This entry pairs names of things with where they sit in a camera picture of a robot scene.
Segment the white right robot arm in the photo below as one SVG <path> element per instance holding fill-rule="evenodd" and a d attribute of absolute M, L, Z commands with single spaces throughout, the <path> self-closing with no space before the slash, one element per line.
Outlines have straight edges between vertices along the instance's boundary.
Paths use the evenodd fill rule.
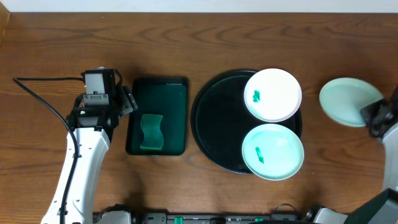
<path fill-rule="evenodd" d="M 349 215 L 323 206 L 311 208 L 304 220 L 310 223 L 397 223 L 397 90 L 360 110 L 369 135 L 378 138 L 385 150 L 382 192 Z"/>

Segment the black rectangular water tray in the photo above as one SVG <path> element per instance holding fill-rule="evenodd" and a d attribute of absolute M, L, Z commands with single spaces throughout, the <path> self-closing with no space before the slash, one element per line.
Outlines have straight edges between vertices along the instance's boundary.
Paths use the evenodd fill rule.
<path fill-rule="evenodd" d="M 185 151 L 188 83 L 184 78 L 138 78 L 132 85 L 138 109 L 130 114 L 126 152 L 130 155 L 179 156 Z M 140 122 L 143 114 L 161 114 L 164 146 L 160 151 L 142 150 Z"/>

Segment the white plate front green stain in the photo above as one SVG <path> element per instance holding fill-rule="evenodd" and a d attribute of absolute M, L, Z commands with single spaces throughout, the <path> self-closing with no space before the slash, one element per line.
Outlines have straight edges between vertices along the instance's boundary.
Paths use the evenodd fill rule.
<path fill-rule="evenodd" d="M 249 170 L 266 180 L 284 180 L 296 174 L 304 160 L 300 138 L 279 124 L 262 124 L 245 136 L 241 153 Z"/>

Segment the green scouring sponge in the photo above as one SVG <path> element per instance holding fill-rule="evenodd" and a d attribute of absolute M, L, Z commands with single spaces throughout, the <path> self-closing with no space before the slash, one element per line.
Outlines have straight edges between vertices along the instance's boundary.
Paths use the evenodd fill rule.
<path fill-rule="evenodd" d="M 164 146 L 164 136 L 161 131 L 161 114 L 143 114 L 141 117 L 141 130 L 144 139 L 140 144 L 140 149 L 160 151 Z"/>

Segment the white plate with green stain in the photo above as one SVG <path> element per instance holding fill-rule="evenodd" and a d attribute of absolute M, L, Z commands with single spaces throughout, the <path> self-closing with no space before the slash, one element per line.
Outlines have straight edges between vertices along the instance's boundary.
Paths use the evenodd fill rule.
<path fill-rule="evenodd" d="M 365 127 L 361 109 L 384 97 L 370 83 L 357 78 L 336 78 L 325 84 L 319 94 L 323 111 L 333 121 L 353 128 Z"/>

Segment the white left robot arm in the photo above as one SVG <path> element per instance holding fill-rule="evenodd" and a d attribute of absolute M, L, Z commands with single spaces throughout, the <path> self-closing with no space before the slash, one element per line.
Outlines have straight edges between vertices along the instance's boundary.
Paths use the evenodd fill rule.
<path fill-rule="evenodd" d="M 109 94 L 82 94 L 67 117 L 67 152 L 57 189 L 42 223 L 93 223 L 94 196 L 103 159 L 109 149 L 113 129 L 107 116 L 121 116 L 137 109 L 128 86 L 115 95 L 116 107 L 82 101 L 110 99 Z"/>

